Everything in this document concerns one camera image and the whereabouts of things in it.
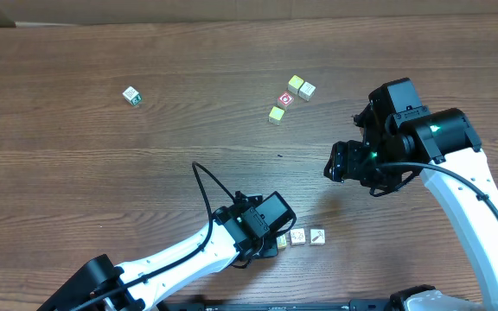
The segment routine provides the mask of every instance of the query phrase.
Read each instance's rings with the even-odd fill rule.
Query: black cable
[[[201,190],[201,195],[203,196],[203,200],[205,201],[205,207],[207,208],[208,231],[207,231],[207,236],[205,237],[205,239],[203,240],[203,242],[199,246],[197,246],[197,248],[195,248],[192,252],[190,252],[188,255],[186,255],[185,257],[182,257],[182,258],[176,260],[175,262],[167,264],[164,267],[162,267],[160,269],[157,269],[157,270],[155,270],[155,271],[153,271],[151,273],[148,273],[148,274],[146,274],[144,276],[140,276],[139,278],[134,279],[134,280],[132,280],[132,281],[130,281],[130,282],[124,284],[124,285],[121,285],[118,288],[113,289],[113,290],[111,290],[109,292],[106,292],[103,295],[97,296],[97,297],[95,297],[95,298],[93,298],[93,299],[91,299],[89,301],[86,301],[86,302],[82,303],[81,305],[79,305],[78,307],[72,308],[70,311],[79,311],[81,309],[87,308],[87,307],[89,307],[89,306],[91,306],[91,305],[93,305],[95,303],[103,301],[105,298],[108,298],[108,297],[111,297],[113,295],[119,294],[119,293],[121,293],[123,291],[126,291],[128,288],[130,288],[132,286],[135,286],[135,285],[138,285],[141,282],[146,282],[150,278],[152,278],[153,276],[159,275],[159,274],[163,273],[166,270],[172,269],[172,268],[174,268],[174,267],[176,267],[176,266],[178,266],[178,265],[180,265],[182,263],[185,263],[191,257],[197,255],[197,253],[199,253],[200,251],[202,251],[203,249],[205,249],[205,246],[207,246],[207,243],[210,240],[211,235],[213,233],[213,212],[211,211],[211,205],[208,202],[207,193],[205,192],[205,187],[203,186],[203,183],[201,182],[201,178],[199,177],[199,173],[197,172],[197,168],[200,168],[205,173],[207,173],[207,175],[209,175],[213,179],[213,181],[215,181],[222,188],[222,190],[224,190],[224,192],[226,192],[228,194],[228,196],[230,198],[232,198],[232,200],[233,200],[233,196],[224,187],[224,185],[222,185],[222,183],[220,183],[216,179],[216,177],[214,177],[214,175],[211,174],[211,172],[209,172],[201,164],[199,164],[197,162],[192,162],[191,163],[191,168],[194,170],[194,174],[195,174],[195,178],[197,180],[197,184],[199,185],[199,189]]]
[[[277,232],[276,236],[274,238],[280,237],[281,235],[283,235],[283,234],[287,233],[289,230],[291,230],[291,228],[293,228],[293,226],[295,225],[295,222],[297,221],[297,216],[295,215],[295,213],[293,213],[291,215],[291,217],[292,217],[292,220],[291,220],[290,226],[285,230]]]
[[[197,174],[197,170],[195,169],[194,166],[197,166],[198,168],[202,169],[203,172],[207,173],[207,175],[213,179],[214,182],[216,182],[216,184],[222,188],[222,190],[224,190],[224,192],[230,197],[230,199],[232,199],[232,201],[235,200],[235,198],[233,197],[232,193],[230,193],[228,191],[228,189],[226,189],[226,187],[224,187],[224,185],[222,185],[222,183],[216,178],[214,177],[214,175],[208,171],[208,169],[206,169],[205,167],[203,167],[201,164],[197,163],[197,162],[192,162],[191,163],[191,166],[194,168],[194,174],[195,174],[195,178],[197,178],[197,183],[199,184],[199,188],[201,189],[201,192],[204,192],[204,189],[203,189],[203,186],[201,184],[201,180],[199,179],[199,174]]]
[[[235,269],[245,269],[249,266],[249,264],[252,263],[252,259],[249,258],[247,259],[247,261],[245,263],[243,263],[242,265],[238,266],[238,265],[235,265],[235,264],[230,264],[231,267],[235,268]]]
[[[476,187],[476,185],[474,185],[471,181],[468,181],[466,178],[462,177],[461,175],[459,175],[451,170],[448,170],[447,168],[441,168],[441,167],[436,166],[436,165],[424,164],[424,163],[419,163],[419,162],[384,163],[384,164],[378,165],[376,168],[401,168],[401,167],[403,167],[403,168],[431,169],[431,170],[435,170],[435,171],[444,173],[446,175],[449,175],[450,177],[456,179],[457,181],[460,181],[461,183],[466,185],[466,187],[469,187],[470,189],[472,189],[472,191],[474,191],[476,193],[476,198],[478,200],[482,200],[485,202],[485,204],[489,207],[489,209],[491,210],[491,212],[494,214],[495,218],[498,221],[497,207],[493,204],[493,202],[491,202],[491,200],[489,199],[489,196],[486,195],[482,190],[480,190],[480,188]]]
[[[381,192],[379,194],[375,194],[374,192],[376,191],[376,187],[371,187],[370,188],[370,195],[372,195],[374,198],[379,198],[380,196],[384,196],[387,194],[391,194],[394,192],[398,192],[402,187],[406,186],[409,182],[411,182],[414,177],[418,176],[418,174],[412,172],[408,177],[405,178],[404,181],[402,181],[399,185],[395,186],[393,189]]]

